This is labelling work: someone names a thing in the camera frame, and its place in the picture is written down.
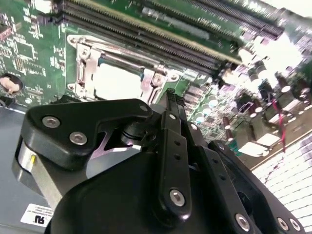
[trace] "screw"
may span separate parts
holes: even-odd
[[[225,148],[224,148],[224,145],[223,145],[223,144],[221,144],[221,143],[219,143],[219,142],[218,142],[218,144],[217,144],[217,145],[218,145],[218,147],[219,147],[221,150],[225,150]]]
[[[146,108],[146,106],[140,105],[140,108],[141,108],[143,111],[148,111],[148,109]]]
[[[171,76],[171,80],[177,80],[179,78],[179,75],[178,74],[173,74]]]
[[[285,221],[283,219],[277,218],[277,221],[283,230],[285,230],[285,231],[289,230],[287,223],[285,223]]]
[[[79,56],[80,56],[82,59],[87,59],[87,58],[89,58],[89,56],[90,56],[90,51],[84,49],[83,51],[80,52]]]
[[[301,227],[299,226],[299,224],[295,220],[290,218],[289,221],[292,223],[293,228],[295,228],[298,232],[301,231]]]
[[[249,232],[249,230],[250,230],[249,222],[247,221],[247,219],[243,215],[236,214],[235,219],[236,219],[236,222],[238,223],[238,225],[241,227],[241,229],[243,229],[246,232]]]
[[[60,126],[60,121],[53,116],[46,116],[42,119],[42,123],[47,128],[57,128]]]
[[[172,189],[169,193],[171,201],[176,205],[176,206],[184,206],[185,204],[185,198],[183,194],[176,190]]]
[[[80,132],[73,132],[69,135],[69,139],[72,143],[76,145],[84,145],[87,143],[88,138],[85,134]]]
[[[197,130],[197,126],[193,123],[191,123],[191,127],[193,128],[193,130]]]
[[[170,118],[172,118],[172,119],[176,119],[176,117],[175,117],[174,115],[172,115],[172,114],[170,114],[169,116],[170,116]]]

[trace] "surface mount component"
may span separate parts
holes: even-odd
[[[0,22],[0,43],[12,35],[12,28]]]

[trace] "white label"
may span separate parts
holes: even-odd
[[[20,221],[22,223],[46,227],[48,226],[52,216],[53,210],[51,208],[29,204]]]

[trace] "red wire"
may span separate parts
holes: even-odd
[[[283,152],[285,153],[285,151],[286,151],[286,145],[285,145],[286,131],[285,131],[285,128],[283,126],[282,114],[281,114],[281,112],[277,108],[275,99],[272,99],[272,105],[273,105],[273,108],[278,112],[278,123],[279,123],[279,127],[280,127],[280,129],[282,131],[282,136],[281,136],[281,140],[280,141],[283,144]]]
[[[283,126],[283,118],[282,118],[282,114],[281,112],[279,111],[279,109],[277,108],[277,104],[276,104],[276,101],[275,99],[272,99],[272,105],[273,105],[273,108],[278,112],[278,124],[279,124],[279,127],[282,131],[282,136],[281,136],[281,142],[283,144],[283,152],[285,153],[286,151],[286,144],[285,144],[285,136],[286,136],[286,131],[285,131],[285,128]],[[282,156],[282,158],[278,161],[278,163],[273,167],[272,171],[269,172],[268,176],[265,178],[265,182],[264,184],[266,184],[271,176],[271,174],[279,167],[280,164],[282,164],[284,162],[284,156]]]

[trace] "black bracket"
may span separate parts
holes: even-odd
[[[79,170],[99,146],[98,134],[110,138],[115,129],[147,121],[152,114],[150,107],[138,99],[34,107],[25,115],[21,137],[29,149],[58,166]],[[45,117],[56,118],[59,125],[47,127],[43,123]],[[85,144],[70,141],[71,133],[77,132],[85,135]]]

